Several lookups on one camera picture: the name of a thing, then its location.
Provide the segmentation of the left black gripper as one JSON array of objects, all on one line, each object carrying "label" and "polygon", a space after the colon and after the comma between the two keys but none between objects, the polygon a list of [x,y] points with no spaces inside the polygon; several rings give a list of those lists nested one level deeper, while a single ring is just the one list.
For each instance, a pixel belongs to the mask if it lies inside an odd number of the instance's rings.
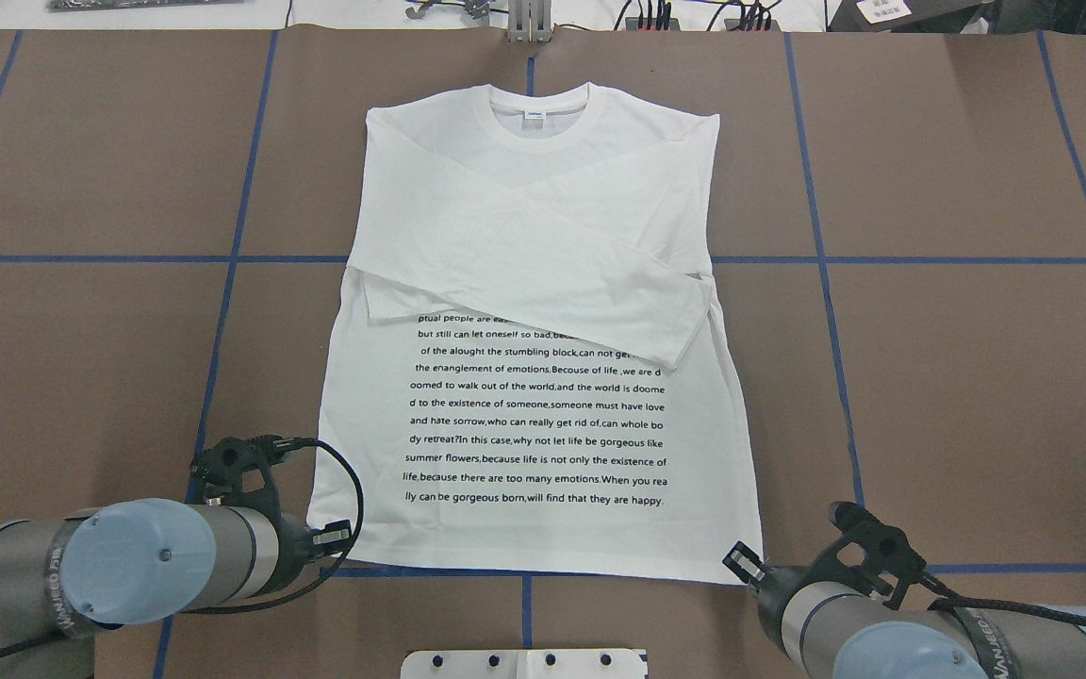
[{"label": "left black gripper", "polygon": [[272,527],[277,536],[277,559],[266,584],[266,593],[279,592],[292,584],[307,564],[319,557],[344,554],[354,544],[351,521],[329,521],[323,528],[311,528],[302,519],[281,513]]}]

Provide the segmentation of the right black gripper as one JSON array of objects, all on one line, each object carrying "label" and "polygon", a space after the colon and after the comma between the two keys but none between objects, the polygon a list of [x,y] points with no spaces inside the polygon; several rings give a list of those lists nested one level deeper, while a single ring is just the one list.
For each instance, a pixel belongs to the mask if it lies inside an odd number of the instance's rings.
[{"label": "right black gripper", "polygon": [[784,652],[800,652],[801,633],[817,605],[815,569],[810,566],[767,566],[763,559],[737,540],[721,564],[742,584],[757,589],[763,632]]}]

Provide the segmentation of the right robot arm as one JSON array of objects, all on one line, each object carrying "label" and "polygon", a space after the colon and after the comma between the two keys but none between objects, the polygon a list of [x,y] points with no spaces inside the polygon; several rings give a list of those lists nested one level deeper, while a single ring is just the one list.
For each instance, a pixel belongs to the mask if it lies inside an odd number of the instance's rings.
[{"label": "right robot arm", "polygon": [[763,632],[810,678],[1086,678],[1086,606],[938,598],[894,609],[831,555],[763,563],[737,542],[724,566],[757,598]]}]

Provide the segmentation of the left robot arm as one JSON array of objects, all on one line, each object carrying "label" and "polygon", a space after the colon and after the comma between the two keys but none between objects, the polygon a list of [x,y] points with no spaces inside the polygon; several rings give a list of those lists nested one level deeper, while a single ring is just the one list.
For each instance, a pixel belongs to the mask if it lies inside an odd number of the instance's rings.
[{"label": "left robot arm", "polygon": [[178,614],[292,602],[302,570],[344,563],[359,528],[283,512],[142,499],[0,524],[0,678],[91,678],[94,638]]}]

